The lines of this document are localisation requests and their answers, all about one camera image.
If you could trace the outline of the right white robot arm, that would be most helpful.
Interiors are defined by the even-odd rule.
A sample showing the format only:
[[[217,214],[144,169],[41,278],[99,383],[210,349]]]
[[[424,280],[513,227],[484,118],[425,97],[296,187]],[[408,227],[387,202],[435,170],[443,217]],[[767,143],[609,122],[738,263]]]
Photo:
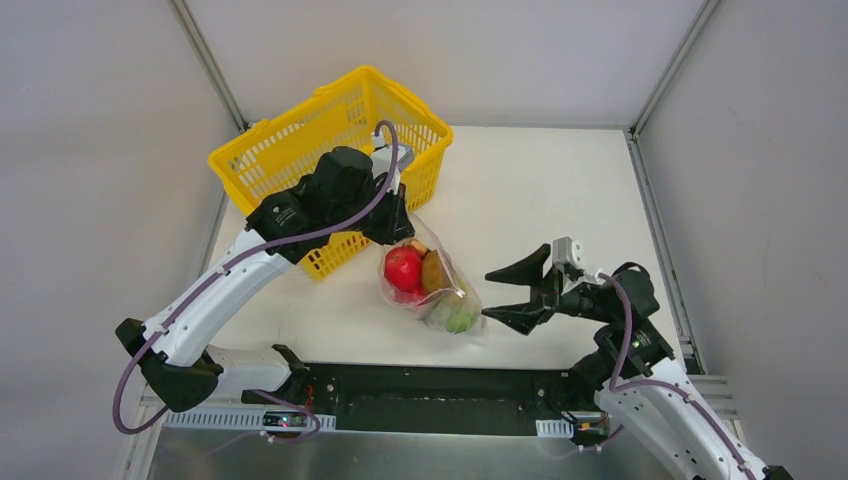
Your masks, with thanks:
[[[650,320],[660,305],[649,272],[635,262],[591,272],[584,257],[563,237],[485,276],[529,287],[527,302],[482,311],[520,334],[556,314],[601,323],[596,350],[565,372],[561,407],[609,414],[616,434],[633,435],[678,479],[790,478],[730,432],[676,360]]]

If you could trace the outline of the yellow plastic basket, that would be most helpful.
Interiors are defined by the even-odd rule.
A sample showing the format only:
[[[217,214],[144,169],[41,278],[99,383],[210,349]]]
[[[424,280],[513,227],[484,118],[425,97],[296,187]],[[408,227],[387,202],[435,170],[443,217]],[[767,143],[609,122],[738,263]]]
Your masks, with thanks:
[[[258,122],[213,151],[208,164],[231,201],[249,215],[267,195],[295,186],[332,148],[371,153],[380,120],[390,121],[415,154],[401,175],[407,209],[413,211],[433,197],[453,131],[404,85],[368,65],[316,89],[275,119]]]

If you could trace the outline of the green cabbage toy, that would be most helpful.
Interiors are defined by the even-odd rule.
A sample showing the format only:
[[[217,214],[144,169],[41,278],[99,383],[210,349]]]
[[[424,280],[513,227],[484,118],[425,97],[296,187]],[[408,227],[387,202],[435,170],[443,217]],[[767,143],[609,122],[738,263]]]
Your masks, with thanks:
[[[469,331],[478,323],[481,305],[476,297],[449,294],[430,310],[430,320],[452,334]]]

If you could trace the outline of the clear pink-dotted zip bag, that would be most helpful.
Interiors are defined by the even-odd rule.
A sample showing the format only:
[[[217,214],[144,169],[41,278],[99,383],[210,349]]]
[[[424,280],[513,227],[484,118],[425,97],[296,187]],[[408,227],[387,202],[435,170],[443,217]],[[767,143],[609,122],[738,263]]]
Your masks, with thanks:
[[[429,225],[415,214],[410,221],[413,236],[381,248],[378,279],[384,300],[431,329],[484,335],[487,323],[472,284]]]

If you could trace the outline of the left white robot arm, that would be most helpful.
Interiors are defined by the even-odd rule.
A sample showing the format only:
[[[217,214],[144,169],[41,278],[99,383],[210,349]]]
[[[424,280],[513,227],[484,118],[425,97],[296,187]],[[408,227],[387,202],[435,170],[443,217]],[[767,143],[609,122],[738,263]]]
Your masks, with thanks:
[[[266,196],[247,216],[233,244],[191,287],[157,315],[124,320],[116,329],[139,358],[149,386],[173,412],[190,410],[214,394],[269,392],[281,404],[297,402],[305,378],[279,345],[258,350],[215,347],[221,328],[270,281],[328,244],[327,229],[342,224],[375,243],[414,235],[399,173],[414,153],[400,145],[372,154],[337,146],[297,184]]]

